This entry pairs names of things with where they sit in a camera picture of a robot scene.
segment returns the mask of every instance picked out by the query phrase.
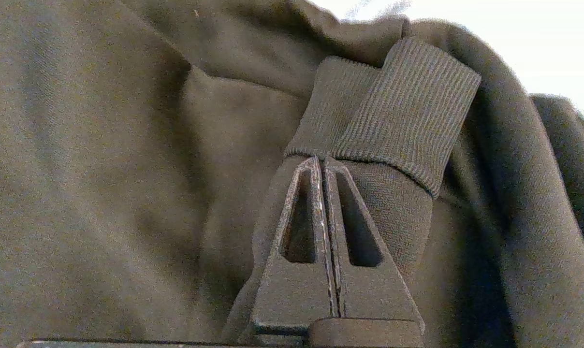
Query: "white background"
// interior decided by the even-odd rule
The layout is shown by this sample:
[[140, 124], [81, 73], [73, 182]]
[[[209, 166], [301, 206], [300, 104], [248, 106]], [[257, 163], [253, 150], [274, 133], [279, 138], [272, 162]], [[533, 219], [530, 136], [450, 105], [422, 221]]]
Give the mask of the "white background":
[[371, 20], [398, 4], [411, 19], [465, 26], [511, 66], [529, 93], [571, 99], [584, 113], [584, 0], [310, 0], [342, 20]]

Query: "ribbed cuff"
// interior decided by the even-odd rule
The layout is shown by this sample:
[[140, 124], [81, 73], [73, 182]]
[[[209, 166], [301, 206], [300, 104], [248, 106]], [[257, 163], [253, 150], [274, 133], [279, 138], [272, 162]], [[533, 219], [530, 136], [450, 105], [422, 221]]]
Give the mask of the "ribbed cuff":
[[480, 81], [439, 48], [398, 41], [332, 156], [392, 165], [435, 198]]
[[285, 155], [330, 156], [378, 72], [366, 64], [327, 57], [317, 69], [309, 104]]

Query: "ribbed knit band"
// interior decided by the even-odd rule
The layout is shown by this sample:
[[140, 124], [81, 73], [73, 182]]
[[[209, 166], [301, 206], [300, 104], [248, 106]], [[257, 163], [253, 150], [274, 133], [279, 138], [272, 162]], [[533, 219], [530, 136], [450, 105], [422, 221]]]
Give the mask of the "ribbed knit band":
[[330, 156], [378, 69], [340, 57], [327, 57], [316, 71], [314, 90], [286, 156]]
[[415, 38], [398, 41], [333, 156], [392, 165], [438, 196], [480, 81], [439, 48]]
[[480, 80], [415, 38], [398, 41], [381, 70], [327, 58], [286, 156], [385, 163], [435, 198]]

